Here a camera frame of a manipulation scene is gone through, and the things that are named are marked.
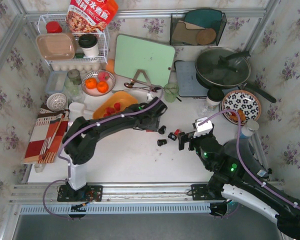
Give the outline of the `black capsule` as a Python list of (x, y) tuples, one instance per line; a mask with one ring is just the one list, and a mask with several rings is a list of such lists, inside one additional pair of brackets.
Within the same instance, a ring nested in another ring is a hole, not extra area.
[(158, 133), (160, 135), (164, 135), (166, 132), (167, 127), (165, 125), (162, 125), (159, 129), (158, 129)]
[(159, 147), (163, 146), (163, 145), (166, 145), (167, 144), (167, 140), (166, 139), (158, 139), (157, 140), (157, 145)]

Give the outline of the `grey blue cloth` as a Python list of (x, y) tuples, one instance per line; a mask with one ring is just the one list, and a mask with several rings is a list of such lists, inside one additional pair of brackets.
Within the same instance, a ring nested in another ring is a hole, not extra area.
[[(237, 153), (237, 140), (232, 139), (227, 143), (225, 143), (224, 152), (227, 155), (239, 160), (238, 153)], [(250, 170), (251, 173), (263, 179), (269, 176), (268, 171), (254, 157), (255, 150), (250, 144), (248, 138), (239, 139), (239, 153), (245, 166)]]

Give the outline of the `orange storage basket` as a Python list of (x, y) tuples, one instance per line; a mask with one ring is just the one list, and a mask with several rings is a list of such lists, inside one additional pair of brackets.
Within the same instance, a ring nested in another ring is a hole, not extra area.
[[(116, 111), (113, 114), (107, 114), (107, 108), (114, 108), (115, 103), (120, 103), (120, 111)], [(108, 100), (106, 100), (98, 109), (96, 109), (92, 115), (94, 120), (110, 117), (114, 114), (121, 113), (130, 105), (137, 104), (138, 100), (127, 92), (121, 91), (114, 93)]]

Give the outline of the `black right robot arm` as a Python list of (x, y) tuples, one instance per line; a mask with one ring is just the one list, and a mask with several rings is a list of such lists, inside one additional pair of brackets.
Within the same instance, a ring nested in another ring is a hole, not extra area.
[(270, 171), (254, 157), (248, 139), (220, 144), (212, 130), (200, 136), (181, 132), (177, 137), (179, 150), (188, 143), (189, 151), (213, 173), (207, 183), (191, 185), (194, 201), (215, 200), (210, 212), (219, 217), (225, 215), (221, 200), (238, 202), (268, 218), (286, 236), (300, 240), (300, 199), (268, 182)]

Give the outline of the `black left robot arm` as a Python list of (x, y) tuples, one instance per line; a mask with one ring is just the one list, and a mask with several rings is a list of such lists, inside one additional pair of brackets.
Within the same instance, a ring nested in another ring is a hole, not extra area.
[(94, 156), (97, 143), (126, 129), (148, 130), (167, 109), (167, 105), (155, 97), (149, 103), (134, 103), (122, 112), (100, 119), (86, 120), (82, 116), (76, 118), (62, 139), (61, 149), (67, 156), (60, 155), (59, 158), (68, 162), (68, 177), (66, 183), (59, 188), (57, 201), (100, 201), (99, 195), (88, 195), (88, 192), (96, 191), (98, 187), (89, 186), (86, 178), (86, 163)]

